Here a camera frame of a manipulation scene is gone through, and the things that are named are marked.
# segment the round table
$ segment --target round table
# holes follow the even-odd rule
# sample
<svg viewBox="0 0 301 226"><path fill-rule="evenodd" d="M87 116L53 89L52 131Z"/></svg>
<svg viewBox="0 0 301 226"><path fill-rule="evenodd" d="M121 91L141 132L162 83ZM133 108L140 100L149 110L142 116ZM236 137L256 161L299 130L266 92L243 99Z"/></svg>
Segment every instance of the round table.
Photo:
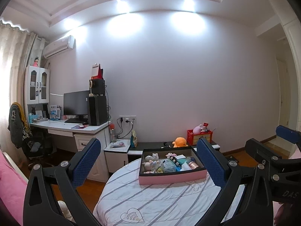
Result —
<svg viewBox="0 0 301 226"><path fill-rule="evenodd" d="M220 191L205 179L140 185L140 160L116 171L105 185L93 214L104 226L195 225ZM231 218L243 193L241 185L224 220Z"/></svg>

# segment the computer monitor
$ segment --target computer monitor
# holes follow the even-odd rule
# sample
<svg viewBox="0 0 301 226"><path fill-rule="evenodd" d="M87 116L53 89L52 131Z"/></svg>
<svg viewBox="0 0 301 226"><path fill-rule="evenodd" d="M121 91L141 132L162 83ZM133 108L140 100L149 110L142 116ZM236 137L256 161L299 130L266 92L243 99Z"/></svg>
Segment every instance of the computer monitor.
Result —
<svg viewBox="0 0 301 226"><path fill-rule="evenodd" d="M64 93L64 115L77 115L79 119L70 119L67 122L82 123L87 120L84 115L88 114L87 99L90 91Z"/></svg>

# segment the blue textured pad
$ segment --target blue textured pad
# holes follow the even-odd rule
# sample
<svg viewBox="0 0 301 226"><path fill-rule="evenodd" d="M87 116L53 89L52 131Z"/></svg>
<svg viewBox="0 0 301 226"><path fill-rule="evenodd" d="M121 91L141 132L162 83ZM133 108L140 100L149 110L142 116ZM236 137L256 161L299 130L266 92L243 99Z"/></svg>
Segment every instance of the blue textured pad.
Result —
<svg viewBox="0 0 301 226"><path fill-rule="evenodd" d="M83 185L100 152L101 144L100 141L96 139L73 169L72 185L74 188Z"/></svg>
<svg viewBox="0 0 301 226"><path fill-rule="evenodd" d="M293 131L284 126L278 126L276 128L276 134L278 137L281 137L293 144L299 143L300 141L300 134L297 131Z"/></svg>
<svg viewBox="0 0 301 226"><path fill-rule="evenodd" d="M197 142L197 153L201 158L201 162L203 163L209 175L211 176L214 184L216 186L224 188L227 183L225 179L225 170L219 163L219 161L216 159L216 157L213 155L211 150L207 147L205 142L206 141L203 139L200 139Z"/></svg>

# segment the white wall-mounted air conditioner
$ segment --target white wall-mounted air conditioner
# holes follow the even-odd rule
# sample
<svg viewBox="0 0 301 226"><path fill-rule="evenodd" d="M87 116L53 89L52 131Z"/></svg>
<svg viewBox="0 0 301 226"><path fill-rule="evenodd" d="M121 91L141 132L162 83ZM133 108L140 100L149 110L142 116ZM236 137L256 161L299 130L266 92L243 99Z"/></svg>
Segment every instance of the white wall-mounted air conditioner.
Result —
<svg viewBox="0 0 301 226"><path fill-rule="evenodd" d="M74 47L74 42L75 38L72 35L58 39L44 48L43 56L47 59L54 55L58 55L66 51L72 50Z"/></svg>

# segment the pink box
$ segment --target pink box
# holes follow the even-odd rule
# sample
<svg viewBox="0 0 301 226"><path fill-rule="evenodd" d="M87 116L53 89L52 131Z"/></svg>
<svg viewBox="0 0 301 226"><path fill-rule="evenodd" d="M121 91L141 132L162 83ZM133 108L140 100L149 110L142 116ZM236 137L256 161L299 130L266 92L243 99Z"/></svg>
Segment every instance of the pink box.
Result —
<svg viewBox="0 0 301 226"><path fill-rule="evenodd" d="M144 173L142 163L148 155L153 153L158 153L159 159L166 158L169 152L176 153L177 155L184 155L186 157L192 156L195 162L199 165L198 168L182 172L169 172L169 173ZM177 182L187 182L206 178L207 170L202 164L199 156L195 150L191 147L181 147L181 148L170 148L170 149L144 149L142 153L140 170L139 170L139 184L168 184Z"/></svg>

